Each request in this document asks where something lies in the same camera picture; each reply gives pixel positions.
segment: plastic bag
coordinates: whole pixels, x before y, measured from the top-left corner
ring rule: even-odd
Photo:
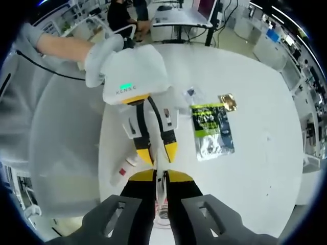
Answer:
[[[230,93],[224,94],[224,95],[219,95],[218,98],[219,98],[220,102],[224,104],[224,107],[227,110],[227,112],[237,110],[236,101],[234,100],[233,95],[231,95]]]
[[[235,150],[224,105],[193,105],[191,109],[197,159],[204,161],[233,153]]]

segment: ceiling light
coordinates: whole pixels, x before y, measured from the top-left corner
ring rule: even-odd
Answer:
[[[280,23],[285,24],[284,21],[282,21],[281,19],[279,19],[276,15],[274,15],[274,14],[271,14],[271,15],[272,15],[272,17],[274,17],[276,20],[278,20]]]
[[[250,4],[253,5],[253,6],[255,6],[255,7],[257,7],[258,9],[262,9],[262,7],[260,7],[259,5],[254,4],[252,2],[250,2]]]
[[[288,15],[286,15],[284,12],[282,12],[281,10],[279,10],[278,8],[271,6],[274,10],[276,10],[277,12],[279,12],[280,14],[282,14],[283,16],[285,16],[286,18],[288,18],[293,24],[295,24],[307,37],[308,35],[306,34],[306,32],[294,21],[292,20]]]
[[[39,2],[38,6],[40,6],[41,4],[44,4],[46,1],[48,1],[48,0],[43,0],[43,1]]]

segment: white cabinet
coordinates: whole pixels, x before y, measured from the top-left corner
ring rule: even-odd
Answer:
[[[300,121],[307,120],[308,115],[312,113],[312,108],[308,101],[308,95],[305,91],[302,91],[298,93],[293,99]]]
[[[239,17],[236,19],[236,23],[234,26],[234,32],[239,36],[246,40],[249,39],[250,34],[253,30],[253,24],[250,23],[246,18]]]
[[[296,200],[296,205],[307,205],[310,204],[317,191],[320,188],[321,180],[323,180],[324,169],[305,173],[302,175],[301,186]]]
[[[278,43],[274,43],[264,33],[254,46],[253,53],[260,62],[278,71],[284,68],[287,61],[287,54],[283,48]]]
[[[290,90],[296,90],[297,85],[302,78],[300,71],[297,69],[291,57],[288,57],[286,64],[281,70],[281,74]]]

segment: computer monitor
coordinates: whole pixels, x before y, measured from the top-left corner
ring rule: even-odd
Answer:
[[[200,0],[198,12],[210,21],[217,0]]]
[[[292,46],[295,43],[295,41],[293,40],[293,38],[290,37],[290,35],[286,36],[285,42],[290,46]]]

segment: gold packet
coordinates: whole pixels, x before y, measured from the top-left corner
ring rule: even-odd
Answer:
[[[233,98],[233,95],[229,94],[224,94],[224,95],[219,95],[218,96],[219,100],[221,103],[224,104],[224,107],[226,111],[236,111],[237,110],[237,104],[236,101]]]

